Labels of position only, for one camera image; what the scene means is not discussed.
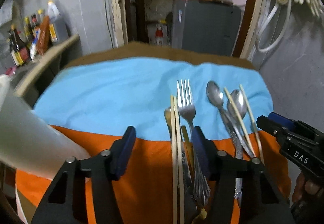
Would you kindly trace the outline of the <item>right hand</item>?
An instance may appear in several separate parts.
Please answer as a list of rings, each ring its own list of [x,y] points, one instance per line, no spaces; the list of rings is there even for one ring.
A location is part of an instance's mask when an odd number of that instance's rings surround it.
[[[300,172],[296,179],[296,185],[292,194],[292,203],[300,201],[305,192],[320,198],[323,195],[323,188],[315,184],[312,180],[307,180],[304,173]]]

